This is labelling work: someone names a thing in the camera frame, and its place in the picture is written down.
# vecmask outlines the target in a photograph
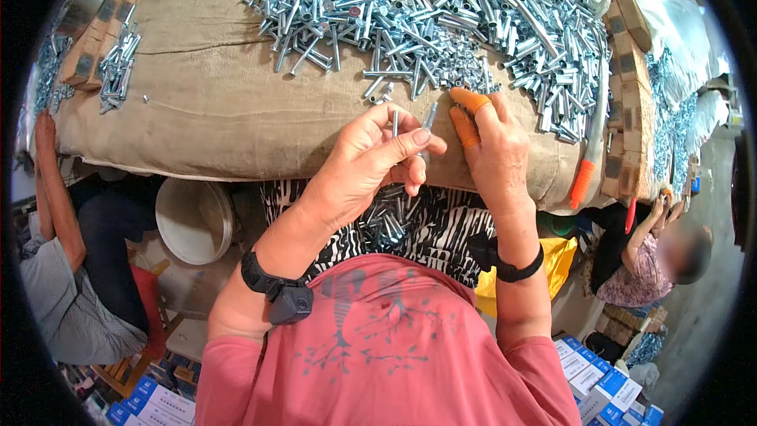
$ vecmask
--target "person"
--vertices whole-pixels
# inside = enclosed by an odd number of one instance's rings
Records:
[[[21,282],[52,358],[69,364],[113,364],[147,343],[147,314],[124,238],[155,230],[155,212],[104,191],[77,220],[58,169],[55,124],[43,111],[35,124],[36,199],[42,235],[22,260]]]
[[[662,194],[651,208],[638,204],[629,234],[625,233],[628,210],[622,204],[582,210],[604,230],[589,265],[591,292],[597,298],[626,308],[648,306],[675,285],[702,278],[710,261],[712,233],[681,218],[683,203],[672,208],[668,204]]]
[[[455,88],[451,96],[474,113],[478,130],[464,110],[450,109],[480,196],[424,191],[418,153],[441,154],[447,144],[392,103],[348,123],[304,188],[263,188],[265,201],[286,209],[268,206],[270,227],[212,308],[196,424],[581,423],[550,338],[543,251],[526,191],[528,136],[503,94]],[[394,111],[397,137],[388,128]],[[392,182],[430,196],[420,201],[414,247],[399,249],[412,260],[354,243],[355,220]],[[470,280],[480,266],[462,254],[468,236],[495,229],[496,339],[475,310]],[[260,279],[304,274],[312,312],[273,326],[278,299],[270,303]]]

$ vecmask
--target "blue and white box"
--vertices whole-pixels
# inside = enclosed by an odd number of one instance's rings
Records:
[[[628,410],[631,402],[636,400],[636,396],[641,391],[641,386],[635,381],[630,380],[628,375],[624,374],[617,368],[612,368],[604,377],[602,377],[602,380],[594,385],[594,388],[589,391],[586,398],[584,398],[581,404],[578,405],[578,412],[581,415],[581,424],[587,426],[595,417],[601,416],[601,413],[604,412],[605,408],[607,408],[610,405],[610,402],[616,397],[619,398],[618,402],[620,402],[621,397],[626,398],[627,396],[631,396],[634,391],[636,391],[636,394],[633,395],[633,398],[629,400],[628,404],[623,409],[623,412],[620,413],[619,420],[623,413]]]
[[[122,404],[131,414],[144,421],[147,426],[187,426],[188,424],[139,395],[132,395]]]
[[[623,419],[620,420],[620,426],[640,426],[644,421],[644,405],[634,401],[630,404],[628,412],[623,415]]]
[[[623,386],[618,390],[609,405],[605,406],[597,419],[604,426],[619,426],[623,420],[623,415],[630,409],[630,406],[636,401],[641,393],[641,385],[627,378]]]
[[[145,426],[144,421],[131,414],[118,402],[110,405],[110,409],[105,417],[115,424],[115,426]]]
[[[129,401],[137,405],[149,402],[186,424],[191,424],[194,421],[195,404],[193,401],[177,395],[147,377],[142,377],[139,380]]]
[[[592,387],[599,383],[611,368],[612,366],[604,359],[597,358],[597,360],[568,382],[573,396],[579,400],[586,398]]]
[[[573,377],[580,374],[595,360],[597,360],[597,355],[583,346],[572,354],[567,355],[560,360],[560,363],[563,364],[563,374],[565,374],[565,380],[572,380]]]
[[[662,413],[663,411],[657,406],[649,405],[649,408],[647,408],[647,413],[644,415],[644,421],[642,421],[641,426],[659,426],[660,421],[662,421]]]
[[[582,347],[583,345],[573,336],[564,336],[555,341],[555,349],[557,349],[560,360]]]

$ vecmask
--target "pink t-shirt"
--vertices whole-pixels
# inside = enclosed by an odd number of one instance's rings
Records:
[[[400,257],[358,256],[310,283],[313,312],[267,345],[205,347],[196,424],[580,424],[552,340],[504,355],[472,290]]]

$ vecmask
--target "fingernail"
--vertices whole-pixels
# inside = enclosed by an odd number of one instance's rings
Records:
[[[428,128],[419,128],[412,132],[412,142],[415,145],[425,145],[431,139],[431,131]]]

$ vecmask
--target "gray shirt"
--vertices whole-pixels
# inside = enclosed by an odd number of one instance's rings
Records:
[[[147,344],[144,332],[103,306],[83,267],[74,275],[57,237],[21,262],[21,280],[53,359],[114,364]]]

